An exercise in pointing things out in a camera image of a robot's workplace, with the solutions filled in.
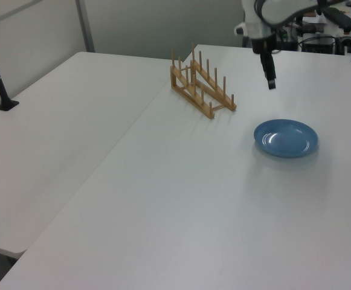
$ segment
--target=blue plate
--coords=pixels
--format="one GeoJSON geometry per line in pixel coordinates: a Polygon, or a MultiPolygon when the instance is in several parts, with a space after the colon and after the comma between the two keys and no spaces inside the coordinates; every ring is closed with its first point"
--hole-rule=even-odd
{"type": "Polygon", "coordinates": [[[270,120],[254,130],[257,145],[271,155],[295,158],[308,155],[318,146],[318,135],[309,126],[293,120],[270,120]]]}

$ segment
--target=black cable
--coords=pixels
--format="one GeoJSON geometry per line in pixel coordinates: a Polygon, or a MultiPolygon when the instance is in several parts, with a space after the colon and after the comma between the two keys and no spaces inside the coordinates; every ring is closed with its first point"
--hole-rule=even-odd
{"type": "Polygon", "coordinates": [[[307,38],[305,40],[302,40],[298,43],[298,45],[300,46],[300,44],[303,44],[307,41],[311,41],[311,40],[315,40],[315,39],[322,39],[322,38],[332,38],[332,39],[336,39],[336,37],[334,36],[314,36],[314,37],[310,37],[310,38],[307,38]]]}

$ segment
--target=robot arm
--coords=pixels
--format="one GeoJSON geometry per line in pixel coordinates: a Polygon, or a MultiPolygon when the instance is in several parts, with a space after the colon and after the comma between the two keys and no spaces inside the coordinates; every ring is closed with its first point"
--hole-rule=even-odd
{"type": "Polygon", "coordinates": [[[253,52],[260,55],[269,89],[275,86],[275,69],[272,51],[276,49],[275,29],[291,22],[296,16],[323,8],[343,0],[242,0],[245,25],[236,27],[236,33],[244,28],[252,41],[253,52]]]}

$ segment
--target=white tabletop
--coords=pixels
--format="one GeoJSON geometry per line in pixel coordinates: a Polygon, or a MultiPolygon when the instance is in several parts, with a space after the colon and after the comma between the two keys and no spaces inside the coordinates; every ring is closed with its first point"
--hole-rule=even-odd
{"type": "Polygon", "coordinates": [[[169,63],[78,53],[0,111],[0,253],[34,242],[166,84],[169,63]]]}
{"type": "Polygon", "coordinates": [[[351,63],[200,45],[237,111],[209,120],[170,83],[0,283],[6,289],[351,289],[351,63]],[[318,151],[254,145],[272,118],[318,151]]]}

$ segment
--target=gray wall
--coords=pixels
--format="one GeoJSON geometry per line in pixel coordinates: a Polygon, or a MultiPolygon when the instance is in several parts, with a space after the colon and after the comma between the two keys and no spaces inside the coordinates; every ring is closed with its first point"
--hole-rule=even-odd
{"type": "Polygon", "coordinates": [[[97,53],[182,59],[191,43],[237,46],[240,0],[81,0],[97,53]]]}
{"type": "Polygon", "coordinates": [[[9,97],[79,51],[85,44],[75,0],[43,0],[0,21],[0,73],[9,97]]]}

